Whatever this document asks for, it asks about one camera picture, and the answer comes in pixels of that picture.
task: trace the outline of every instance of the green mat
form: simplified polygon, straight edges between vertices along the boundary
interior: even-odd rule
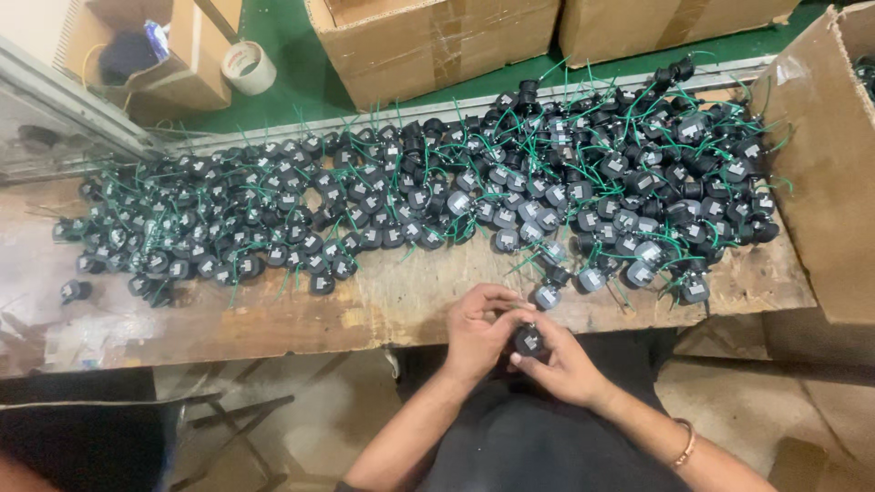
[[[592,74],[611,79],[614,76],[649,73],[657,67],[666,67],[693,50],[714,53],[716,59],[710,55],[698,55],[699,63],[703,64],[776,54],[820,17],[827,5],[829,2],[823,0],[803,2],[790,17],[789,25],[776,25],[623,60],[607,61],[593,65]],[[234,91],[230,107],[185,119],[188,130],[230,133],[237,131],[238,125],[243,130],[254,130],[298,123],[300,119],[295,108],[305,121],[355,114],[347,91],[310,26],[303,0],[244,0],[240,34],[244,39],[253,40],[264,47],[276,64],[276,82],[273,87],[255,96]],[[515,90],[520,80],[540,77],[562,58],[558,46],[554,46],[546,55],[419,96],[403,102],[401,107]],[[586,68],[568,72],[569,84],[577,84],[581,77],[586,77]],[[565,73],[559,68],[545,79],[542,86],[562,85],[564,79]]]

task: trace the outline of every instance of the black shirt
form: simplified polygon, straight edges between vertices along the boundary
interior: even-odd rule
[[[647,330],[578,339],[602,374],[665,413],[653,381],[671,355],[673,335]],[[611,423],[556,400],[526,376],[506,374],[483,382],[465,401],[416,489],[690,490]],[[350,488],[341,483],[338,490]]]

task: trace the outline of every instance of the copper bracelet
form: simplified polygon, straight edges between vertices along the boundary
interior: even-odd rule
[[[677,460],[675,460],[671,464],[672,468],[677,468],[680,467],[682,464],[686,463],[687,460],[690,458],[690,455],[693,454],[693,448],[696,447],[696,430],[693,429],[693,425],[690,423],[689,420],[686,420],[684,418],[674,418],[673,420],[689,430],[689,442],[687,443],[687,448],[684,449],[683,453],[678,456]]]

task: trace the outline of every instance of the tape roll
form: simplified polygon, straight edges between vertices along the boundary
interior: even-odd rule
[[[277,68],[253,41],[231,46],[222,61],[221,72],[245,95],[261,94],[277,79]]]

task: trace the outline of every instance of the wooden table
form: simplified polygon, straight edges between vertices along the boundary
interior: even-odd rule
[[[231,309],[232,289],[203,279],[178,283],[174,307],[150,309],[128,293],[131,275],[120,273],[80,276],[94,293],[61,306],[60,287],[76,277],[83,245],[53,243],[53,215],[84,213],[80,182],[0,189],[0,376],[446,343],[445,313],[468,288],[495,282],[528,294],[538,277],[529,266],[506,275],[522,255],[495,254],[478,235],[460,246],[417,249],[403,263],[406,248],[365,252],[359,273],[327,297],[307,292],[306,273],[299,288],[292,276],[277,297],[285,269],[268,269],[240,285]],[[708,281],[712,315],[816,305],[783,232],[769,244],[728,250]],[[586,295],[569,285],[550,315],[578,333],[691,326],[705,318],[701,304],[657,300],[662,285],[658,279],[626,288],[635,311],[613,285]]]

